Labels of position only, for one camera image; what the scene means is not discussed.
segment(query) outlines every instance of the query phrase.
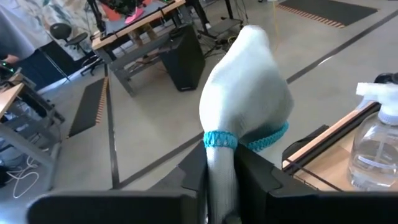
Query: white spray nozzle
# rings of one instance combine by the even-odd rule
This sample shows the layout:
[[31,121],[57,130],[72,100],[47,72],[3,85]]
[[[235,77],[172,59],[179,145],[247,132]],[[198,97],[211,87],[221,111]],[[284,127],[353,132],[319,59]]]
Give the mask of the white spray nozzle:
[[384,122],[398,123],[398,85],[380,83],[358,83],[356,94],[364,96],[360,106],[365,102],[376,101],[382,106],[379,118]]

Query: yellow striped edge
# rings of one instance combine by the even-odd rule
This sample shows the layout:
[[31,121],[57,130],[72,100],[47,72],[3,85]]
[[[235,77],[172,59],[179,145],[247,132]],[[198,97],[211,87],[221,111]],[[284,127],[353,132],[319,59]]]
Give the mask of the yellow striped edge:
[[332,20],[329,20],[329,19],[317,16],[317,15],[314,15],[314,14],[311,14],[311,13],[303,12],[303,11],[300,11],[298,9],[293,9],[291,7],[287,7],[287,6],[283,6],[283,5],[277,5],[276,7],[279,8],[279,9],[294,13],[296,15],[308,18],[308,19],[312,19],[312,20],[315,20],[317,22],[321,22],[321,23],[326,24],[328,26],[336,27],[336,28],[339,28],[339,29],[345,27],[343,24],[341,24],[339,22],[332,21]]
[[102,120],[102,112],[105,107],[105,100],[106,100],[106,87],[108,86],[108,77],[104,78],[104,83],[102,87],[102,92],[101,92],[101,98],[99,99],[99,104],[98,104],[98,111],[97,111],[97,116],[95,118],[95,123],[99,124]]

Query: red object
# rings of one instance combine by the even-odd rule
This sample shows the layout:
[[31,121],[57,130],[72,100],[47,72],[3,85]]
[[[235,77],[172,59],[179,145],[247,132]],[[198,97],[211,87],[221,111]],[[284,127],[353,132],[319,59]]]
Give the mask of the red object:
[[134,22],[135,20],[137,20],[142,14],[144,13],[144,10],[140,7],[136,8],[136,11],[134,13],[134,15],[129,16],[126,18],[126,20],[124,21],[124,23],[129,24],[131,22]]

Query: blue elastic band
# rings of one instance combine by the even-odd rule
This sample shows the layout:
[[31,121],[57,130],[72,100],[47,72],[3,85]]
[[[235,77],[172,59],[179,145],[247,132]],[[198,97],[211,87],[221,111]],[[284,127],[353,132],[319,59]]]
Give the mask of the blue elastic band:
[[228,147],[235,150],[238,139],[227,131],[209,131],[203,137],[205,147]]
[[272,144],[274,144],[276,141],[278,141],[284,134],[285,132],[288,130],[289,128],[289,124],[288,122],[285,122],[284,125],[274,134],[254,141],[254,142],[250,142],[246,147],[254,152],[260,152],[263,149],[271,146]]

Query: sock-covered object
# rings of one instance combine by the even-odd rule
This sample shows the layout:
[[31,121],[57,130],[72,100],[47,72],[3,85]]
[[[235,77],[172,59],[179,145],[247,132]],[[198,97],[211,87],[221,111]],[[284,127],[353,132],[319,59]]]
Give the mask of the sock-covered object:
[[[222,224],[225,216],[238,212],[233,165],[238,141],[256,152],[272,145],[287,130],[292,107],[292,96],[279,75],[267,34],[258,26],[245,26],[214,67],[200,99],[208,161],[209,223]],[[271,162],[279,160],[282,163],[281,157],[273,155]]]

